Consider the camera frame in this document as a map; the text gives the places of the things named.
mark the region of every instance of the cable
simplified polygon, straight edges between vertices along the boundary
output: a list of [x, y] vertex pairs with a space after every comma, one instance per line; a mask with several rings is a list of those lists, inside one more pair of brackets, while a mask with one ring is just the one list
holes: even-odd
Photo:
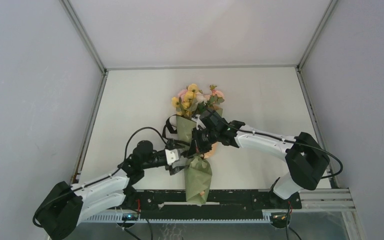
[[125, 147], [125, 150], [124, 150], [124, 160], [126, 160], [126, 157], [127, 157], [127, 148], [128, 148], [128, 146], [129, 146], [129, 143], [130, 143], [130, 141], [132, 140], [132, 138], [133, 138], [137, 133], [139, 133], [140, 131], [145, 130], [145, 129], [151, 129], [151, 130], [154, 130], [154, 131], [158, 134], [159, 138], [161, 138], [161, 140], [162, 140], [162, 142], [164, 143], [164, 145], [167, 146], [167, 142], [164, 140], [163, 136], [161, 135], [161, 133], [160, 133], [157, 129], [155, 129], [155, 128], [153, 128], [153, 127], [150, 127], [150, 126], [142, 127], [142, 128], [140, 128], [140, 129], [138, 129], [137, 131], [135, 131], [135, 132], [130, 136], [130, 138], [127, 140], [126, 147]]
[[286, 227], [285, 227], [285, 231], [286, 231], [286, 239], [289, 240], [289, 231], [288, 230], [291, 230], [297, 237], [299, 240], [302, 240], [300, 235], [294, 230], [292, 229], [292, 227], [289, 227], [289, 216], [292, 214], [292, 203], [289, 202], [289, 207], [287, 209], [287, 213], [286, 213]]
[[289, 240], [289, 232], [288, 232], [288, 228], [289, 228], [289, 224], [288, 224], [288, 221], [289, 221], [289, 215], [291, 215], [291, 206], [292, 206], [292, 202], [289, 202], [289, 207], [287, 209], [287, 212], [286, 212], [286, 227], [285, 227], [285, 231], [286, 231], [286, 239]]
[[[128, 210], [131, 210], [131, 211], [133, 211], [133, 212], [135, 212], [135, 213], [137, 213], [137, 214], [141, 214], [141, 212], [140, 211], [138, 211], [138, 210], [136, 210], [136, 209], [133, 209], [133, 208], [131, 208], [131, 207], [128, 207], [128, 206], [120, 206], [120, 208], [122, 208], [122, 209], [128, 209]], [[149, 231], [150, 231], [150, 233], [151, 233], [151, 240], [153, 240], [154, 239], [154, 232], [153, 232], [153, 230], [152, 230], [152, 226], [151, 226], [151, 223], [150, 223], [150, 221], [147, 219], [147, 218], [144, 218], [145, 219], [145, 221], [148, 223], [148, 227], [149, 227]]]
[[[214, 114], [212, 111], [210, 111], [208, 108], [206, 108], [207, 111], [209, 111], [211, 114]], [[289, 143], [289, 144], [296, 144], [296, 145], [300, 145], [300, 146], [304, 146], [304, 147], [309, 147], [309, 148], [312, 148], [312, 149], [316, 149], [316, 150], [319, 150], [327, 155], [329, 155], [330, 157], [332, 157], [333, 159], [335, 159], [335, 161], [337, 161], [337, 163], [339, 164], [339, 171], [331, 174], [331, 175], [327, 175], [327, 176], [322, 176], [321, 179], [328, 179], [328, 178], [332, 178], [332, 177], [335, 177], [339, 174], [342, 173], [342, 171], [344, 170], [344, 165], [342, 164], [341, 160], [339, 160], [339, 158], [337, 158], [335, 155], [333, 155], [332, 153], [324, 150], [324, 149], [321, 149], [320, 147], [315, 147], [315, 146], [311, 146], [311, 145], [308, 145], [308, 144], [305, 144], [305, 143], [300, 143], [300, 142], [296, 142], [296, 141], [290, 141], [290, 140], [283, 140], [282, 138], [280, 137], [277, 137], [277, 136], [273, 136], [273, 135], [270, 135], [270, 134], [267, 134], [267, 133], [263, 133], [263, 132], [253, 132], [253, 131], [246, 131], [246, 130], [242, 130], [242, 129], [238, 129], [238, 128], [235, 128], [233, 126], [231, 126], [229, 123], [225, 122], [225, 120], [223, 118], [221, 118], [220, 116], [217, 116], [217, 115], [214, 115], [215, 117], [217, 117], [224, 125], [228, 126], [229, 128], [233, 129], [233, 130], [236, 130], [238, 132], [242, 132], [242, 133], [246, 133], [246, 134], [255, 134], [255, 135], [261, 135], [261, 136], [266, 136], [268, 138], [272, 138], [272, 139], [276, 139], [277, 141], [284, 141], [285, 143]]]
[[331, 177], [335, 177], [339, 174], [342, 173], [342, 171], [344, 170], [344, 165], [342, 164], [341, 160], [339, 160], [339, 158], [337, 158], [335, 155], [333, 155], [332, 153], [324, 150], [324, 149], [321, 149], [320, 147], [315, 147], [315, 146], [311, 146], [311, 145], [307, 145], [305, 143], [300, 143], [300, 142], [296, 142], [296, 141], [289, 141], [289, 140], [285, 140], [286, 143], [290, 143], [290, 144], [297, 144], [297, 145], [301, 145], [301, 146], [304, 146], [304, 147], [309, 147], [309, 148], [312, 148], [312, 149], [316, 149], [316, 150], [319, 150], [327, 155], [329, 155], [330, 157], [332, 157], [333, 159], [335, 159], [337, 161], [337, 163], [339, 164], [339, 171], [331, 174], [331, 175], [328, 175], [328, 176], [322, 176], [321, 179], [327, 179], [327, 178], [331, 178]]
[[129, 231], [127, 228], [124, 228], [123, 229], [126, 233], [130, 234], [132, 237], [134, 237], [135, 239], [137, 240], [142, 240], [140, 239], [138, 236], [136, 236], [135, 234], [133, 234], [133, 232]]
[[130, 236], [134, 237], [135, 239], [137, 240], [142, 240], [140, 239], [138, 236], [136, 236], [133, 232], [131, 232], [130, 230], [128, 230], [127, 228], [124, 227], [124, 224], [127, 222], [127, 219], [123, 221], [123, 223], [121, 225], [119, 225], [117, 223], [118, 226], [121, 227], [121, 229], [123, 229], [123, 231], [125, 231], [126, 233], [130, 234]]
[[303, 239], [300, 237], [300, 235], [298, 235], [298, 233], [297, 233], [294, 229], [292, 229], [292, 227], [289, 227], [289, 230], [291, 230], [291, 231], [298, 237], [299, 240], [303, 240]]
[[[151, 130], [154, 130], [154, 131], [158, 134], [158, 136], [161, 138], [161, 140], [164, 142], [164, 144], [167, 145], [167, 142], [164, 141], [163, 136], [161, 135], [161, 133], [160, 133], [158, 130], [156, 130], [155, 128], [150, 127], [150, 126], [142, 127], [142, 128], [140, 128], [140, 129], [138, 129], [137, 131], [135, 131], [135, 132], [130, 136], [130, 138], [128, 139], [127, 144], [126, 144], [126, 147], [125, 147], [125, 150], [124, 150], [124, 160], [123, 160], [123, 161], [126, 160], [127, 149], [128, 149], [129, 143], [130, 143], [130, 141], [132, 140], [133, 136], [135, 136], [137, 133], [139, 133], [140, 131], [145, 130], [145, 129], [151, 129]], [[115, 170], [115, 171], [111, 174], [111, 176], [117, 174], [119, 171], [120, 171], [120, 168], [117, 168], [117, 170]], [[59, 201], [60, 199], [66, 197], [66, 196], [68, 196], [68, 195], [70, 195], [71, 193], [77, 192], [77, 191], [79, 191], [79, 190], [81, 190], [81, 189], [83, 189], [83, 188], [87, 188], [87, 187], [89, 187], [89, 186], [91, 186], [91, 185], [100, 183], [100, 182], [102, 182], [102, 181], [104, 181], [104, 180], [109, 179], [111, 176], [110, 176], [110, 175], [107, 175], [107, 176], [105, 176], [105, 177], [103, 177], [103, 178], [101, 178], [101, 179], [98, 179], [98, 180], [96, 180], [96, 181], [93, 181], [93, 182], [91, 182], [91, 183], [88, 183], [88, 184], [84, 185], [84, 187], [78, 187], [78, 188], [76, 188], [76, 189], [74, 189], [74, 190], [72, 190], [72, 191], [66, 192], [66, 193], [64, 193], [64, 194], [62, 194], [62, 195], [60, 195], [60, 196], [58, 196], [58, 197], [56, 197], [56, 198], [50, 200], [49, 202], [47, 202], [46, 204], [44, 204], [42, 207], [40, 207], [40, 208], [35, 212], [35, 214], [33, 215], [33, 219], [32, 219], [33, 224], [34, 224], [36, 227], [38, 227], [38, 228], [43, 228], [42, 225], [40, 225], [39, 223], [36, 222], [36, 219], [37, 219], [39, 213], [40, 213], [41, 211], [43, 211], [43, 209], [45, 209], [47, 206], [49, 206], [49, 205], [51, 205], [51, 204], [56, 203], [57, 201]], [[152, 239], [152, 238], [153, 238], [153, 233], [152, 233], [151, 224], [149, 223], [149, 221], [148, 221], [147, 219], [145, 219], [145, 220], [148, 222], [148, 224], [149, 224], [149, 228], [151, 229], [151, 239]]]

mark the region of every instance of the bouquet wrapper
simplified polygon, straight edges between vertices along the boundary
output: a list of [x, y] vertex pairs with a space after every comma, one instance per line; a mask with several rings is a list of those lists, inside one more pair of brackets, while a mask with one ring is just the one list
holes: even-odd
[[186, 201], [194, 204], [205, 204], [213, 176], [210, 163], [199, 156], [189, 159], [187, 163], [189, 167], [184, 172]]
[[[216, 109], [221, 116], [222, 108]], [[177, 136], [179, 140], [190, 143], [192, 141], [192, 129], [197, 126], [195, 121], [176, 116]], [[216, 151], [217, 143], [212, 145], [212, 150], [204, 154], [204, 159], [196, 156], [188, 159], [186, 165], [189, 167], [184, 170], [184, 184], [186, 190], [186, 201], [195, 204], [205, 204], [210, 191], [211, 178], [213, 172], [210, 163], [205, 160], [212, 156]]]

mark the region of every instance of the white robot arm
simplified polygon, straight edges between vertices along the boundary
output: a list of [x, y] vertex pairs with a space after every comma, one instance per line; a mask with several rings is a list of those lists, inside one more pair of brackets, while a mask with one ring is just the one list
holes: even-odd
[[[294, 136], [284, 136], [264, 132], [254, 129], [248, 125], [242, 126], [239, 130], [242, 131], [239, 131], [234, 139], [240, 148], [255, 149], [261, 152], [265, 152], [285, 162], [285, 157], [288, 154], [287, 150], [291, 149], [294, 145], [293, 143], [285, 142], [285, 140], [295, 142]], [[277, 140], [272, 137], [258, 135], [255, 133], [263, 133], [282, 140]], [[277, 183], [274, 185], [273, 192], [283, 200], [286, 200], [292, 194], [298, 192], [301, 189], [303, 189], [303, 187], [295, 183], [291, 177], [291, 174], [288, 172], [277, 181]]]
[[[328, 164], [328, 156], [308, 133], [284, 136], [254, 129], [240, 121], [227, 123], [215, 111], [199, 116], [187, 151], [173, 143], [170, 149], [153, 150], [141, 141], [115, 171], [83, 184], [60, 182], [50, 191], [33, 216], [33, 223], [46, 230], [53, 240], [67, 237], [83, 220], [106, 209], [132, 204], [132, 185], [144, 177], [144, 170], [165, 166], [175, 174], [185, 166], [175, 166], [181, 156], [191, 158], [207, 153], [215, 142], [236, 148], [250, 148], [271, 154], [288, 165], [289, 173], [278, 178], [269, 191], [270, 203], [280, 206], [301, 189], [314, 190]], [[126, 176], [118, 175], [123, 170]]]

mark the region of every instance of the white wall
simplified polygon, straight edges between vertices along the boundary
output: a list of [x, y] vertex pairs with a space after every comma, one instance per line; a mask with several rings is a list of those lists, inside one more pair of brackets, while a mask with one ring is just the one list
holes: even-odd
[[304, 67], [367, 239], [384, 239], [384, 1], [339, 1]]
[[0, 1], [0, 240], [45, 239], [32, 216], [73, 173], [100, 78], [59, 1]]
[[297, 65], [330, 0], [72, 0], [108, 68]]

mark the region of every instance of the yellow flower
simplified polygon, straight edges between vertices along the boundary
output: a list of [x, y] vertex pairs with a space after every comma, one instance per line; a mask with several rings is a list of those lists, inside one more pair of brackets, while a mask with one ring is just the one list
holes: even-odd
[[190, 101], [192, 101], [195, 97], [196, 97], [196, 96], [195, 96], [194, 92], [192, 92], [192, 91], [188, 91], [187, 93], [184, 94], [183, 102], [186, 102], [186, 103], [187, 103], [187, 102], [190, 102]]
[[196, 93], [198, 93], [200, 91], [200, 88], [195, 83], [192, 83], [191, 85], [189, 85], [187, 87], [187, 90], [192, 92], [192, 93], [194, 93], [194, 94], [196, 94]]
[[191, 104], [188, 101], [183, 102], [181, 105], [183, 106], [184, 109], [188, 109], [191, 106]]
[[179, 98], [174, 96], [174, 97], [171, 99], [171, 105], [173, 105], [173, 107], [175, 107], [175, 108], [180, 107]]

